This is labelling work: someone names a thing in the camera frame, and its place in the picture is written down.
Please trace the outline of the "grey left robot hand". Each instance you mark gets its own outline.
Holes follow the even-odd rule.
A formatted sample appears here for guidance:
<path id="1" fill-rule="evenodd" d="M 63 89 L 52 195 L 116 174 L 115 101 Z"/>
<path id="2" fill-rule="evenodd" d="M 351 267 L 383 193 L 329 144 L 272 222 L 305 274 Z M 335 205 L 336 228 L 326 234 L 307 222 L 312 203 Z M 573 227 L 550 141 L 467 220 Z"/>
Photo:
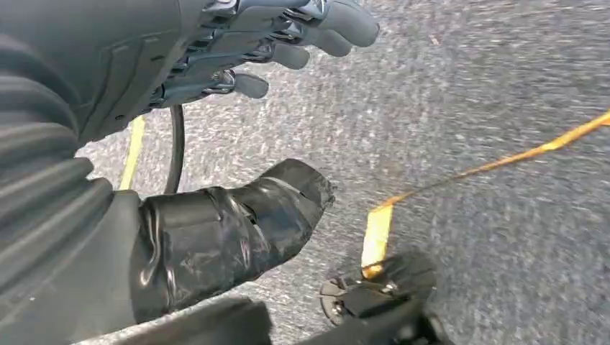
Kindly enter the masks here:
<path id="1" fill-rule="evenodd" d="M 243 63 L 372 45 L 354 1 L 3 1 L 1 342 L 73 344 L 154 320 L 295 257 L 332 202 L 287 159 L 239 188 L 141 199 L 77 151 L 153 109 L 263 97 Z"/>

